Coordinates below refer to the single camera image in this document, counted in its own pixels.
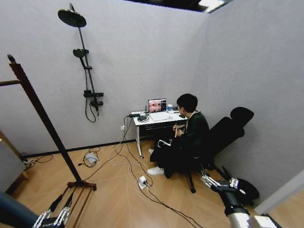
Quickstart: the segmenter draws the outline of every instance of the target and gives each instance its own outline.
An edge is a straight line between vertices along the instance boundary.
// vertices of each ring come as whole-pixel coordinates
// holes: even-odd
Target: monitor
[[[149,113],[165,112],[167,109],[166,99],[155,99],[148,101]]]

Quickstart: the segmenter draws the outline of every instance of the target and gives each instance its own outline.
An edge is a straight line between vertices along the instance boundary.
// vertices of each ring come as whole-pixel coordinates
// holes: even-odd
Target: white shoe
[[[150,175],[159,175],[159,174],[164,174],[165,173],[165,171],[163,170],[163,168],[161,169],[158,166],[156,166],[154,168],[151,168],[151,169],[148,169],[147,172]]]

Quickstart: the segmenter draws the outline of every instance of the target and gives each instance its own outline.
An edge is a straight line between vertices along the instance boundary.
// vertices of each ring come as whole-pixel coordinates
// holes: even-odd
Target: laptop
[[[148,100],[148,109],[149,116],[153,119],[153,121],[168,120],[173,118],[170,114],[166,112],[166,99]]]

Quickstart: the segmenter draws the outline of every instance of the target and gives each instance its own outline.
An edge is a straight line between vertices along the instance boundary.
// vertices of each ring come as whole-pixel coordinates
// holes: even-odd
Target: hand
[[[181,137],[181,135],[184,134],[184,132],[180,129],[177,129],[176,131],[176,137]]]
[[[176,129],[183,128],[183,127],[185,127],[185,125],[174,125],[173,126],[173,131],[175,131]]]

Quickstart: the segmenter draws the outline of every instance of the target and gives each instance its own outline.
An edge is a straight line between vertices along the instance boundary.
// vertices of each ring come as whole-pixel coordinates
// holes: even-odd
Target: robotic arm
[[[62,195],[60,195],[51,204],[49,209],[38,217],[32,228],[64,228],[71,213],[72,198],[73,194],[71,194],[66,201],[66,204],[59,213],[58,217],[50,218],[51,214],[55,211],[57,205],[62,200]]]
[[[238,191],[238,179],[231,178],[229,181],[216,181],[209,177],[204,167],[200,170],[201,180],[217,192],[224,205],[225,214],[230,221],[231,228],[276,228],[269,217],[250,217],[249,212],[239,203],[235,193]]]

